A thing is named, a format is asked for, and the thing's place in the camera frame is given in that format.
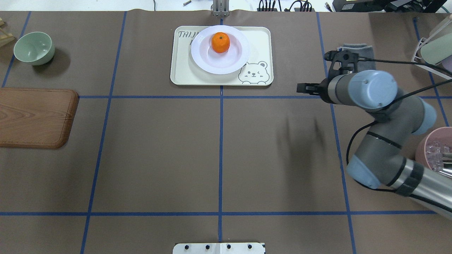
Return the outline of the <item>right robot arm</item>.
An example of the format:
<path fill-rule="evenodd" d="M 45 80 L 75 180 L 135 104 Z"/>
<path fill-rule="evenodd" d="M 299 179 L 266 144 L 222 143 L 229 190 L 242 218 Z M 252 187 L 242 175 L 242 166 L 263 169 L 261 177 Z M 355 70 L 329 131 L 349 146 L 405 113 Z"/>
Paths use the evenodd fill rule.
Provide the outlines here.
<path fill-rule="evenodd" d="M 296 92 L 361 108 L 374 119 L 351 159 L 346 159 L 346 172 L 367 189 L 414 199 L 451 219 L 451 179 L 401 154 L 411 135 L 427 132 L 436 122 L 436 110 L 418 94 L 451 81 L 406 93 L 388 72 L 358 69 L 359 62 L 377 59 L 350 50 L 331 50 L 323 59 L 331 62 L 326 79 L 299 83 Z"/>

